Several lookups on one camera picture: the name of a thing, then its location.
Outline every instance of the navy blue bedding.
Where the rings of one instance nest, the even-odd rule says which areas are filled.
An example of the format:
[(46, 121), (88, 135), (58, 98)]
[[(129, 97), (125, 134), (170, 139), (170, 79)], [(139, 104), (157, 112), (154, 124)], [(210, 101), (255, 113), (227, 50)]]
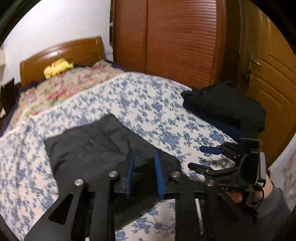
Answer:
[[(117, 65), (117, 64), (115, 64), (115, 63), (113, 63), (113, 62), (111, 62), (111, 61), (109, 61), (109, 60), (106, 60), (106, 59), (105, 59), (105, 61), (108, 62), (108, 63), (110, 63), (111, 66), (112, 66), (113, 68), (121, 69), (121, 70), (124, 71), (124, 72), (128, 72), (126, 69), (120, 67), (119, 65)], [(79, 67), (80, 67), (80, 68), (84, 68), (85, 66), (83, 66), (83, 65), (79, 65), (79, 64), (75, 64), (75, 65), (74, 65), (74, 68), (79, 68)], [(26, 87), (21, 87), (21, 88), (19, 89), (18, 97), (17, 97), (17, 100), (16, 100), (16, 104), (13, 106), (13, 108), (12, 108), (11, 111), (8, 113), (8, 115), (4, 118), (3, 126), (2, 126), (2, 129), (1, 129), (1, 131), (0, 131), (0, 137), (3, 136), (4, 131), (7, 129), (8, 125), (9, 125), (9, 122), (10, 122), (10, 120), (11, 120), (11, 117), (13, 116), (13, 113), (15, 112), (15, 110), (16, 110), (17, 107), (18, 107), (18, 101), (19, 101), (19, 98), (20, 98), (20, 94), (21, 94), (22, 92), (26, 92), (28, 89), (31, 89), (31, 88), (33, 88), (33, 87), (37, 87), (40, 83), (42, 83), (42, 82), (45, 81), (45, 80), (46, 80), (46, 79), (44, 78), (41, 82), (32, 82), (32, 83), (30, 83), (28, 86), (26, 86)]]

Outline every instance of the person's hand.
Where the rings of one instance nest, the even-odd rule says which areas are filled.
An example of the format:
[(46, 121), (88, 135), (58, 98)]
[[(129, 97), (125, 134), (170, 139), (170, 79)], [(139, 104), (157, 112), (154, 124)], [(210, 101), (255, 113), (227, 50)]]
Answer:
[[(265, 184), (265, 187), (263, 187), (263, 191), (264, 191), (264, 199), (267, 198), (272, 189), (273, 189), (273, 184), (272, 182), (270, 181), (269, 177), (266, 175), (266, 184)], [(252, 190), (252, 192), (254, 192), (254, 202), (259, 202), (261, 201), (262, 199), (262, 192), (261, 191), (254, 191)], [(231, 192), (231, 193), (227, 193), (231, 199), (235, 202), (235, 203), (238, 203), (238, 202), (241, 202), (242, 201), (242, 194), (241, 193), (236, 193), (236, 192)]]

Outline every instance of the yellow cloth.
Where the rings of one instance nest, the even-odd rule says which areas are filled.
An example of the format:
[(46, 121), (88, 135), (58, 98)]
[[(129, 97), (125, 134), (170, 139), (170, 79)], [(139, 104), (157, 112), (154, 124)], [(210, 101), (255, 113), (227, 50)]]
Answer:
[(74, 63), (69, 64), (67, 60), (64, 58), (60, 58), (59, 60), (53, 62), (51, 65), (47, 66), (44, 69), (44, 75), (47, 79), (49, 79), (52, 76), (55, 76), (59, 74), (60, 72), (64, 72), (68, 69), (73, 68)]

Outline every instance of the wardrobe door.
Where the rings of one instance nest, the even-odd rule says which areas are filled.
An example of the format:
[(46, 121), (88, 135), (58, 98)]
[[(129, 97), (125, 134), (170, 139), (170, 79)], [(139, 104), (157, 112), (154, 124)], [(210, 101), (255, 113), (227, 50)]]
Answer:
[(146, 73), (190, 87), (215, 83), (224, 55), (224, 0), (147, 0), (147, 9)]
[(146, 0), (117, 0), (116, 60), (130, 71), (145, 73)]

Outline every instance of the floral blanket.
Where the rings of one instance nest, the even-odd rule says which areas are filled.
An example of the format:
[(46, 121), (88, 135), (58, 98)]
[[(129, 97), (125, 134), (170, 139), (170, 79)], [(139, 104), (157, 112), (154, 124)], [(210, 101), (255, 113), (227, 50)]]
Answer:
[(18, 122), (25, 121), (30, 115), (48, 110), (71, 96), (101, 84), (123, 73), (120, 69), (100, 60), (91, 68), (75, 68), (54, 76), (36, 88), (21, 93), (18, 108), (15, 110), (7, 131), (12, 130)]
[[(82, 91), (38, 115), (29, 116), (0, 138), (0, 213), (23, 240), (58, 198), (58, 189), (43, 141), (64, 130), (87, 125), (113, 113), (126, 127), (154, 146), (176, 156), (183, 172), (189, 162), (227, 168), (222, 155), (201, 153), (201, 145), (232, 141), (227, 135), (187, 112), (180, 93), (188, 87), (146, 74), (128, 72)], [(157, 203), (151, 210), (116, 231), (117, 241), (174, 241), (175, 200)]]

